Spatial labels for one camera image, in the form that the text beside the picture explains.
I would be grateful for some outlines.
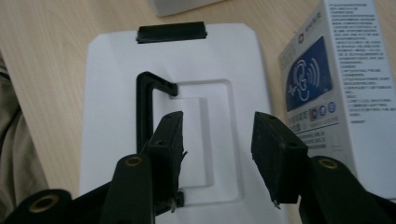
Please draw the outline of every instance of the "black clamp jaw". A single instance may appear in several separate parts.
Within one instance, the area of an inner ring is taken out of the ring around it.
[[[251,152],[276,206],[301,196],[304,224],[396,223],[396,204],[366,191],[340,161],[307,150],[279,119],[256,112]]]
[[[177,95],[177,85],[149,72],[136,81],[137,154],[117,163],[113,179],[75,200],[62,189],[48,189],[24,200],[4,224],[139,223],[184,206],[178,191],[183,147],[183,112],[167,114],[153,131],[152,91]]]

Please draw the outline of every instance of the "blue logo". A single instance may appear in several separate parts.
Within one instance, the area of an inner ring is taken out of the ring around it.
[[[287,110],[304,105],[332,89],[323,36],[289,70],[286,82]]]

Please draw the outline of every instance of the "box label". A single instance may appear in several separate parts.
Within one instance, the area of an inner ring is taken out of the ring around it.
[[[289,70],[286,88],[288,112],[332,89],[323,36],[300,56]]]
[[[372,6],[330,4],[330,16],[350,123],[395,111],[393,80]]]

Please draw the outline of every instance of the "screw hole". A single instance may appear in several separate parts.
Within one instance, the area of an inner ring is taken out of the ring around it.
[[[140,157],[131,157],[128,160],[125,161],[125,165],[127,166],[136,166],[142,162],[142,159]]]
[[[49,210],[57,202],[59,202],[59,196],[56,194],[49,194],[37,199],[29,206],[29,211],[31,213],[42,213]]]
[[[318,161],[320,165],[328,168],[328,169],[332,169],[335,170],[338,168],[338,163],[329,159],[321,159]]]

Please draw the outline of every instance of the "white box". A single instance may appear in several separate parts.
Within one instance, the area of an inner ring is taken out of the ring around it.
[[[148,0],[149,6],[157,16],[169,16],[179,12],[203,7],[221,0]]]
[[[396,97],[372,0],[324,0],[280,55],[289,127],[396,198]]]

